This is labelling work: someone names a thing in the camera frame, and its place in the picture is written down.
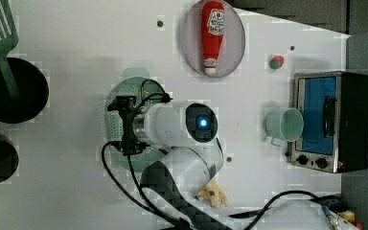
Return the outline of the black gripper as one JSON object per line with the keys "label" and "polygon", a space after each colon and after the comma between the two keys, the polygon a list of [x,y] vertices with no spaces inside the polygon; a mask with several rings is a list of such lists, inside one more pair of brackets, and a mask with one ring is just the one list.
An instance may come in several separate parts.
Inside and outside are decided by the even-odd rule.
{"label": "black gripper", "polygon": [[138,110],[134,107],[135,96],[117,96],[107,107],[108,111],[117,111],[123,121],[123,136],[121,141],[112,141],[123,156],[131,156],[142,153],[148,146],[142,143],[134,134],[133,122]]}

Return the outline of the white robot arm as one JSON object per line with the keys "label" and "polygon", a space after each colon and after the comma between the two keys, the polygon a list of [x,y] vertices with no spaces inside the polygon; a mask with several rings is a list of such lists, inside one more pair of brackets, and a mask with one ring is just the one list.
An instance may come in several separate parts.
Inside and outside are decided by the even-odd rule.
{"label": "white robot arm", "polygon": [[136,182],[150,209],[177,229],[234,230],[235,222],[196,198],[223,166],[219,123],[212,108],[188,101],[161,100],[150,106],[118,96],[107,107],[123,123],[114,141],[125,157],[158,147],[165,155],[144,168]]}

